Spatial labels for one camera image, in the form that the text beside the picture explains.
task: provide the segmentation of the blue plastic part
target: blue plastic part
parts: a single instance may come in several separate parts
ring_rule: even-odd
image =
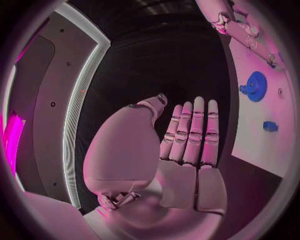
[[[278,131],[278,126],[275,122],[272,121],[264,121],[263,122],[263,129],[269,132],[276,132]]]
[[[248,96],[253,102],[262,100],[267,92],[267,79],[260,71],[251,74],[247,85],[240,85],[239,91]]]

